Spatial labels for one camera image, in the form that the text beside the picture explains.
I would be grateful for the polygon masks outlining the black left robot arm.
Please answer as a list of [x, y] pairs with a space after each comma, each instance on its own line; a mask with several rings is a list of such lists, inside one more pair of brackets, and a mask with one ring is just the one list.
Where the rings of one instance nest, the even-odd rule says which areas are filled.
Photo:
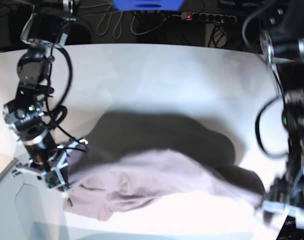
[[243, 39], [256, 19], [265, 23], [259, 35], [259, 59], [274, 75], [288, 143], [286, 171], [265, 200], [270, 211], [280, 203], [304, 210], [304, 0], [261, 1], [243, 22]]

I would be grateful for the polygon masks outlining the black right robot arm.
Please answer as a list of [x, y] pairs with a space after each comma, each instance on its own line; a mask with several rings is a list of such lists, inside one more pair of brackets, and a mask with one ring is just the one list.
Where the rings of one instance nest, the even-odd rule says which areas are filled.
[[52, 119], [46, 124], [42, 117], [52, 117], [57, 113], [68, 94], [64, 92], [53, 110], [43, 111], [43, 103], [54, 91], [50, 84], [54, 61], [51, 51], [58, 49], [67, 61], [68, 91], [72, 85], [73, 68], [63, 47], [77, 18], [81, 1], [22, 0], [21, 4], [31, 7], [31, 15], [20, 35], [21, 41], [27, 44], [28, 48], [17, 63], [19, 83], [15, 98], [3, 106], [3, 119], [23, 143], [33, 163], [48, 170], [48, 161], [56, 149], [56, 143], [50, 133], [56, 121]]

